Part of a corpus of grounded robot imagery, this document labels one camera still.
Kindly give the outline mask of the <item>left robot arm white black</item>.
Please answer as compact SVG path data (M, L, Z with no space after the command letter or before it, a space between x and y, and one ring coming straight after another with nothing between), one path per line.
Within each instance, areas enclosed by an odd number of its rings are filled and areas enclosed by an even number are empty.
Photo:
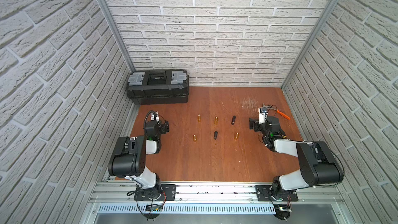
M161 150L161 135L169 132L168 121L162 121L158 112L149 111L144 119L144 135L119 137L108 163L110 176L131 180L136 189L126 196L135 201L166 201L160 177L146 167L146 156Z

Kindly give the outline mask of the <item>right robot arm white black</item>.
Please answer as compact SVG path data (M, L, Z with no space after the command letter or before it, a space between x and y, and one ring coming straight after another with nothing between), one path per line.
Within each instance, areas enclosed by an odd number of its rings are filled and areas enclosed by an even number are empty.
M272 201L296 201L298 189L318 185L334 186L344 179L345 170L326 142L294 141L286 138L276 117L249 118L249 128L262 134L261 142L272 152L296 157L299 169L276 176L266 190Z

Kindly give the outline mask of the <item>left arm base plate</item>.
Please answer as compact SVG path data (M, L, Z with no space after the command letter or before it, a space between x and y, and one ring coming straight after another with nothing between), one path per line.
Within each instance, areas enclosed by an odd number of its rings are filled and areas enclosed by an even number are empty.
M150 189L137 189L134 194L135 201L174 201L176 196L175 184L162 184Z

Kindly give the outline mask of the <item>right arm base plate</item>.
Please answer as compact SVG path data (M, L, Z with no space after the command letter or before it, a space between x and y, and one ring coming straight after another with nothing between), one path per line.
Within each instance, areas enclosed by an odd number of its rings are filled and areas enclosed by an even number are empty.
M259 202L297 202L298 196L295 190L282 190L272 185L255 185L256 196Z

